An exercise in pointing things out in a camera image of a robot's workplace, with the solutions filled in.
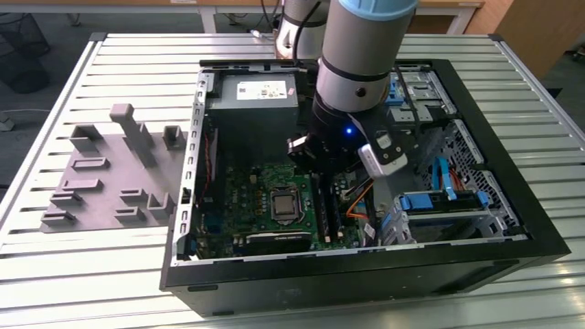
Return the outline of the black gripper finger wide plate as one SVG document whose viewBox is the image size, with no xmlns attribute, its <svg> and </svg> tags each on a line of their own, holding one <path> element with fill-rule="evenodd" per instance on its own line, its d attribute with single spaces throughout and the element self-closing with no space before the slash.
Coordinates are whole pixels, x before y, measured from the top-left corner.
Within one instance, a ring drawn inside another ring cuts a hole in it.
<svg viewBox="0 0 585 329">
<path fill-rule="evenodd" d="M 315 157 L 309 148 L 307 136 L 286 139 L 286 155 L 299 169 L 315 168 Z"/>
</svg>

